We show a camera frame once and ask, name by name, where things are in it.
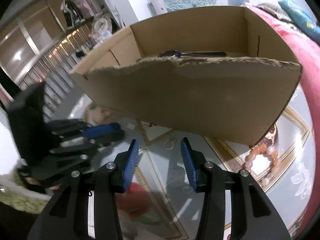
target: hanging clothes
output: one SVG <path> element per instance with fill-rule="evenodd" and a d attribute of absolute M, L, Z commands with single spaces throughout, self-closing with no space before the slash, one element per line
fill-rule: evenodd
<path fill-rule="evenodd" d="M 101 8 L 95 0 L 75 0 L 84 18 L 94 17 L 101 12 Z"/>
<path fill-rule="evenodd" d="M 84 19 L 79 8 L 71 0 L 63 0 L 60 9 L 66 19 L 68 28 L 74 27 L 76 23 Z"/>

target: blue gripper pad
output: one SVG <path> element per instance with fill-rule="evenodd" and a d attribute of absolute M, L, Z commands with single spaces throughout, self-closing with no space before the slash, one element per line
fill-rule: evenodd
<path fill-rule="evenodd" d="M 82 133 L 82 137 L 93 139 L 96 137 L 104 136 L 107 133 L 115 132 L 121 129 L 121 126 L 117 122 L 110 124 L 101 124 L 88 128 Z"/>
<path fill-rule="evenodd" d="M 129 149 L 128 149 L 129 158 L 123 170 L 123 180 L 122 180 L 123 192 L 126 192 L 128 187 L 131 184 L 132 177 L 134 174 L 134 169 L 138 161 L 138 152 L 139 152 L 139 144 L 137 140 L 134 139 L 132 140 L 129 146 Z"/>
<path fill-rule="evenodd" d="M 198 188 L 197 171 L 191 158 L 191 151 L 193 150 L 190 146 L 188 139 L 186 137 L 183 138 L 181 140 L 181 155 L 189 180 L 189 185 L 193 188 L 194 191 L 196 191 Z"/>

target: cardboard box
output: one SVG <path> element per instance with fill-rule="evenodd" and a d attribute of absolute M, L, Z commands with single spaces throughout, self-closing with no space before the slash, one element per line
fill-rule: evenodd
<path fill-rule="evenodd" d="M 223 51 L 227 57 L 156 57 L 166 50 Z M 213 6 L 127 26 L 93 49 L 70 75 L 102 108 L 254 145 L 290 100 L 301 66 L 254 12 Z"/>

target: box flap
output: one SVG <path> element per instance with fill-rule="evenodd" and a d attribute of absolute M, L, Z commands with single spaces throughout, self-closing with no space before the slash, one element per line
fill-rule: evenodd
<path fill-rule="evenodd" d="M 300 75 L 299 64 L 265 58 L 146 58 L 91 70 L 82 83 L 94 89 L 89 95 L 97 104 L 128 117 L 254 145 L 281 114 Z"/>

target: teal pillow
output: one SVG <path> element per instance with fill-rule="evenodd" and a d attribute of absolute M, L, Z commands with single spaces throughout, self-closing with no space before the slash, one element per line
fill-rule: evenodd
<path fill-rule="evenodd" d="M 278 3 L 301 31 L 320 45 L 320 27 L 316 25 L 316 22 L 306 11 L 291 0 L 281 0 Z"/>

